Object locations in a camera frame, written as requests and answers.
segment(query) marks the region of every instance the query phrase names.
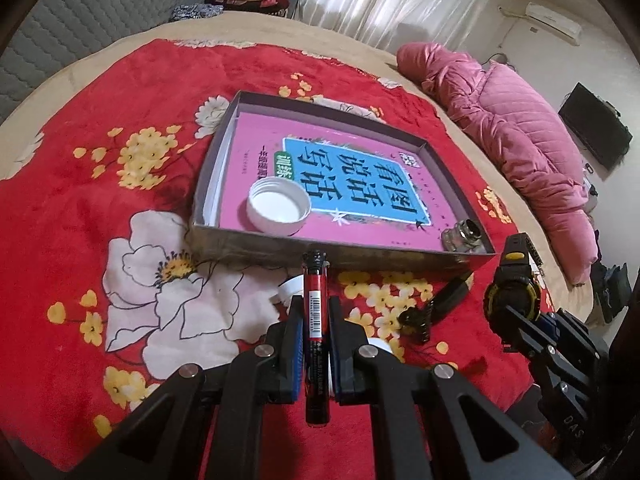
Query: white wall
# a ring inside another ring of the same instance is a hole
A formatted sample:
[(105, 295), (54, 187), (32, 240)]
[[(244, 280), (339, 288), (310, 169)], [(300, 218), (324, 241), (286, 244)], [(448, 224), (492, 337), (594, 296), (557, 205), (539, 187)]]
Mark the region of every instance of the white wall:
[(603, 263), (612, 266), (627, 262), (633, 285), (640, 267), (640, 67), (626, 44), (594, 25), (581, 23), (581, 45), (571, 46), (544, 30), (532, 32), (532, 23), (518, 20), (502, 51), (518, 73), (556, 110), (576, 83), (581, 82), (622, 114), (621, 120), (634, 139), (617, 168), (607, 173), (584, 147), (580, 148), (584, 158), (596, 168), (591, 180), (600, 196), (593, 218), (600, 230)]
[(502, 40), (510, 28), (515, 26), (517, 19), (507, 18), (498, 10), (498, 7), (511, 12), (524, 12), (528, 1), (489, 0), (460, 50), (468, 52), (480, 63), (484, 63), (493, 54), (500, 52)]

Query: gray quilted headboard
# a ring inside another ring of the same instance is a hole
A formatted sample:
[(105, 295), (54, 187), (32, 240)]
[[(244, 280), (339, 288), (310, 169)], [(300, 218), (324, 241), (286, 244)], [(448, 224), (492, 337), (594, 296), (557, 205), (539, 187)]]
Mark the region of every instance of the gray quilted headboard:
[(38, 0), (0, 56), (0, 123), (45, 79), (202, 0)]

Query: pink comforter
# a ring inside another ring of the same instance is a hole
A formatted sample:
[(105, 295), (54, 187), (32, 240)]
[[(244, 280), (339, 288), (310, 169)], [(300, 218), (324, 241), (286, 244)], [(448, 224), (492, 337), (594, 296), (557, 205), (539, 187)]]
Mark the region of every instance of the pink comforter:
[(582, 210), (582, 157), (553, 108), (510, 68), (486, 72), (436, 43), (398, 50), (398, 70), (446, 108), (529, 202), (573, 283), (589, 279), (598, 249)]

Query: screw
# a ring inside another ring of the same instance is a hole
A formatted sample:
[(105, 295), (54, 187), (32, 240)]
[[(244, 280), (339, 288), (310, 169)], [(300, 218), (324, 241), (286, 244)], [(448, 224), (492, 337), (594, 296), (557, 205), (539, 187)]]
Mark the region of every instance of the screw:
[(275, 350), (271, 345), (258, 345), (257, 347), (254, 348), (254, 353), (258, 357), (271, 357), (274, 352)]
[(362, 345), (358, 348), (358, 354), (364, 358), (371, 359), (378, 355), (378, 348), (373, 345)]
[(441, 379), (450, 379), (453, 377), (454, 371), (453, 367), (449, 365), (436, 365), (433, 369), (433, 373)]
[(199, 371), (200, 367), (194, 363), (182, 365), (178, 369), (178, 373), (180, 374), (180, 376), (184, 377), (185, 379), (191, 379), (192, 377), (195, 377)]

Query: air conditioner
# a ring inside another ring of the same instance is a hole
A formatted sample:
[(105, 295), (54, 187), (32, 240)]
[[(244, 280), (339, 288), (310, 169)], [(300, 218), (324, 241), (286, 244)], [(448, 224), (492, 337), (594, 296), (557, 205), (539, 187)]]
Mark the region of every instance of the air conditioner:
[(570, 20), (568, 17), (563, 16), (559, 12), (555, 12), (551, 9), (547, 9), (538, 4), (529, 3), (527, 5), (527, 10), (525, 14), (538, 22), (542, 22), (545, 25), (557, 30), (558, 32), (568, 36), (575, 43), (579, 44), (580, 33), (582, 31), (582, 26), (580, 23), (574, 22), (574, 20)]

